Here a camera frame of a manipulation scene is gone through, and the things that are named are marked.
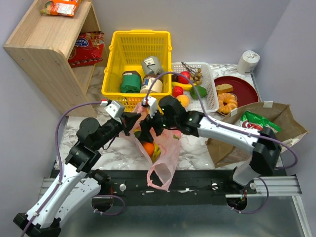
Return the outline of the pink peach plastic bag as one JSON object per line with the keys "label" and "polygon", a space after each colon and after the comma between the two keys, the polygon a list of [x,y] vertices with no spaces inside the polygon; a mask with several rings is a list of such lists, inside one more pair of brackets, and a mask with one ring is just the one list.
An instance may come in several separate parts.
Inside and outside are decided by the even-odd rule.
{"label": "pink peach plastic bag", "polygon": [[147,185],[168,192],[179,160],[182,134],[178,130],[165,129],[160,136],[156,136],[154,130],[151,129],[150,133],[154,138],[154,144],[159,147],[158,156],[156,159],[152,159],[134,134],[136,130],[140,130],[140,121],[148,114],[147,109],[138,103],[133,112],[140,113],[141,117],[133,126],[129,136],[126,136],[124,132],[121,132],[119,136],[131,142],[150,163],[151,167],[147,172]]}

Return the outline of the orange fruit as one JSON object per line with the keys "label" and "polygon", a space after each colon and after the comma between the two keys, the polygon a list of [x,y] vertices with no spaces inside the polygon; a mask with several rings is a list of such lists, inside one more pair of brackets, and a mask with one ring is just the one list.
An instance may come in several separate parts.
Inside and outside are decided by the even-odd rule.
{"label": "orange fruit", "polygon": [[142,143],[143,148],[145,149],[145,151],[147,152],[147,154],[149,156],[152,156],[154,151],[155,151],[155,146],[153,143],[148,143],[148,142],[144,142]]}

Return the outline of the green avocado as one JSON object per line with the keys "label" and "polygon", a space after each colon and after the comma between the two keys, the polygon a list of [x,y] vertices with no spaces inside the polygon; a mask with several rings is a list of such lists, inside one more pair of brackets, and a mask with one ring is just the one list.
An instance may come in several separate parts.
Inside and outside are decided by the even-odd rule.
{"label": "green avocado", "polygon": [[141,135],[141,130],[136,130],[136,131],[134,132],[134,135],[135,135],[135,137],[138,139],[138,138],[140,137],[140,135]]}

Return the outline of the green white chips bag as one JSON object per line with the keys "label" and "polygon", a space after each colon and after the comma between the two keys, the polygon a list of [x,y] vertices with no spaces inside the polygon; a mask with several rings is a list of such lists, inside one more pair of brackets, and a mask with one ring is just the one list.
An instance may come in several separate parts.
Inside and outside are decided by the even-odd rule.
{"label": "green white chips bag", "polygon": [[262,131],[264,127],[270,128],[274,133],[281,132],[281,128],[269,121],[267,118],[257,115],[250,111],[245,111],[239,120],[237,125],[243,128],[256,129]]}

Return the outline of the brown paper grocery bag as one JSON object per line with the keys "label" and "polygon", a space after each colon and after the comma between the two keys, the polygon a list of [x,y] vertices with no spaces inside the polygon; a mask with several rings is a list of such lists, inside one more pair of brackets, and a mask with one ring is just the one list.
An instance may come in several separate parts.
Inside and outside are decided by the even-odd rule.
{"label": "brown paper grocery bag", "polygon": [[[268,121],[280,127],[280,131],[277,131],[275,128],[273,129],[276,133],[276,138],[289,147],[298,143],[308,133],[294,119],[288,104],[273,101],[256,102],[239,107],[226,115],[223,121],[237,126],[259,129],[259,126],[254,125],[252,122],[245,123],[239,121],[245,111],[263,116]],[[215,139],[208,139],[206,146],[216,168],[237,162],[244,162],[250,158],[250,154],[247,152]]]}

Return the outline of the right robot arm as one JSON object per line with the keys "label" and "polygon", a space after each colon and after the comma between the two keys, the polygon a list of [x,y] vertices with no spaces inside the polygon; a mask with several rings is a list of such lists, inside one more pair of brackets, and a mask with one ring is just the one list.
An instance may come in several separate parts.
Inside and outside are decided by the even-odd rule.
{"label": "right robot arm", "polygon": [[262,130],[239,127],[205,115],[199,111],[186,111],[172,96],[160,100],[145,97],[141,105],[149,114],[140,122],[140,138],[151,142],[150,130],[160,136],[165,129],[178,130],[182,134],[222,141],[250,153],[252,156],[237,167],[232,180],[246,186],[259,176],[271,176],[281,151],[275,133],[268,127]]}

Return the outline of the banana bunch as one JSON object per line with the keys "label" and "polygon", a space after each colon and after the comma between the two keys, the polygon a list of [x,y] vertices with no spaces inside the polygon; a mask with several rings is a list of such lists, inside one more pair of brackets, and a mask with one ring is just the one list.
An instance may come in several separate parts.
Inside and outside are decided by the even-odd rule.
{"label": "banana bunch", "polygon": [[160,147],[156,143],[154,143],[154,152],[151,156],[152,162],[155,162],[160,157],[160,154],[161,154]]}

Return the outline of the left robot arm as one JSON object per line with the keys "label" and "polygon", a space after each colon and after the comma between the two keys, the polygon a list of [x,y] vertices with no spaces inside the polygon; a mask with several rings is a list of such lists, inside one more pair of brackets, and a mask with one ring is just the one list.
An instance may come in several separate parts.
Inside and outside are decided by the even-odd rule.
{"label": "left robot arm", "polygon": [[92,170],[101,156],[100,148],[118,137],[120,132],[131,131],[140,116],[123,112],[103,125],[95,118],[86,118],[80,123],[78,141],[60,166],[59,175],[29,211],[14,218],[13,222],[23,230],[23,235],[59,236],[69,217],[109,183],[106,173]]}

